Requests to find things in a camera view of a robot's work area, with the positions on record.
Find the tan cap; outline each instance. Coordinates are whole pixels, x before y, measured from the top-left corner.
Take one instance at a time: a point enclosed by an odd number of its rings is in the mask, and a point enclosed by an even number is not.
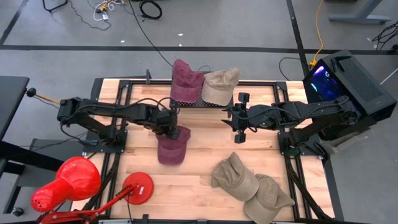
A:
[[[211,176],[211,186],[221,187],[232,197],[244,202],[256,194],[259,182],[233,152],[228,159],[221,161],[215,167]]]
[[[241,73],[238,68],[205,74],[201,98],[208,102],[226,106],[231,101],[235,86]]]
[[[269,224],[286,206],[294,205],[294,201],[280,189],[272,177],[256,174],[259,190],[256,195],[244,203],[243,210],[257,224]]]

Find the concrete floor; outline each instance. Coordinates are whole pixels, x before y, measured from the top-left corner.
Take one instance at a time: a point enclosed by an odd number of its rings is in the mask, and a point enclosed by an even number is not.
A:
[[[48,7],[63,0],[48,0]],[[79,14],[93,26],[106,27],[93,20],[93,10],[86,1],[71,0]],[[22,0],[0,0],[0,34],[6,29]],[[319,48],[315,13],[319,0],[293,0],[295,14],[305,49]],[[159,1],[164,16],[158,21],[145,20],[142,27],[156,46],[178,47],[267,47],[296,49],[295,36],[285,1],[275,0],[166,0]],[[364,1],[344,3],[325,1],[319,17],[325,49],[373,50],[367,40],[384,26],[334,23],[334,13],[355,13]],[[396,0],[384,0],[375,14],[398,20]],[[107,31],[82,24],[70,5],[47,13],[41,1],[28,1],[5,45],[58,46],[150,46],[132,15],[121,6],[109,13],[112,27]],[[398,38],[385,46],[390,48]],[[298,54],[258,52],[163,52],[173,62],[182,58],[193,69],[209,65],[212,70],[237,66],[242,79],[283,80],[278,62]],[[306,55],[311,61],[313,55]],[[398,67],[398,55],[357,55],[357,59],[378,79],[383,80]],[[170,78],[171,70],[157,52],[98,50],[0,50],[0,74],[27,76],[29,87],[52,98],[73,96],[89,98],[96,77],[143,75],[146,69],[154,78]],[[298,60],[285,60],[284,73],[291,80],[302,80]],[[384,87],[395,97],[398,74]],[[35,99],[24,98],[5,140],[27,145],[32,138],[66,139],[59,131],[57,110]],[[336,184],[345,220],[366,223],[395,223],[398,207],[398,151],[394,145],[398,114],[375,125],[368,138],[332,156]],[[71,134],[84,130],[72,127]],[[2,178],[0,186],[12,177]]]

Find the computer tower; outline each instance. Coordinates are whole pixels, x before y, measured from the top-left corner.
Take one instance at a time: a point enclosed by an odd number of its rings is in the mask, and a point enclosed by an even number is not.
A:
[[[361,113],[359,121],[353,125],[341,124],[324,129],[320,133],[324,140],[364,131],[378,121],[389,118],[397,104],[396,99],[348,50],[320,59],[304,78],[303,84],[309,103],[330,101],[346,95]]]

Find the red lamp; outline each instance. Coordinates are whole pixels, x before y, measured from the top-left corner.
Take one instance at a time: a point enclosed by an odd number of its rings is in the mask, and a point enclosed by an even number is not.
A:
[[[31,200],[38,212],[48,212],[65,200],[84,200],[94,196],[101,186],[101,176],[95,165],[84,157],[65,161],[55,180],[37,190]]]

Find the wooden tabletop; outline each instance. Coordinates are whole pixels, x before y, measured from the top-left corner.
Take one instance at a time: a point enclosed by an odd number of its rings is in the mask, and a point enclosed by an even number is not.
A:
[[[99,101],[114,103],[118,83],[118,79],[104,79]],[[302,82],[287,82],[287,88],[290,101],[307,102]],[[234,99],[238,99],[238,93],[243,91],[250,93],[248,106],[274,103],[274,94],[269,86],[237,86]],[[281,91],[279,94],[280,99],[283,99]],[[169,85],[133,85],[131,103],[141,98],[160,100],[167,96],[170,96]],[[164,105],[169,105],[168,100],[163,102]],[[97,116],[96,119],[103,124],[111,123],[111,118]],[[181,109],[178,124],[191,129],[191,138],[188,141],[185,160],[180,166],[159,164],[155,134],[135,124],[127,126],[126,150],[120,159],[115,192],[121,190],[124,180],[134,172],[149,174],[155,183],[154,194],[148,202],[130,205],[133,218],[142,218],[143,214],[149,214],[150,219],[249,220],[243,212],[243,202],[228,195],[221,188],[212,188],[210,185],[210,175],[215,165],[232,152],[236,152],[253,173],[273,177],[281,189],[289,194],[285,162],[279,152],[277,131],[246,131],[246,142],[235,144],[235,133],[221,122],[221,119],[227,119],[227,116],[226,112],[220,109]],[[306,120],[298,128],[310,122]],[[99,171],[103,157],[104,154],[98,153],[91,158]],[[302,165],[308,191],[323,211],[334,217],[322,161],[316,156],[302,156]],[[304,217],[300,192],[298,189],[296,191],[300,216]],[[107,194],[106,189],[102,204]],[[74,202],[72,210],[81,209],[85,203],[86,200]],[[129,218],[125,200],[113,205],[111,218]],[[292,220],[292,207],[283,208],[275,218],[275,221]]]

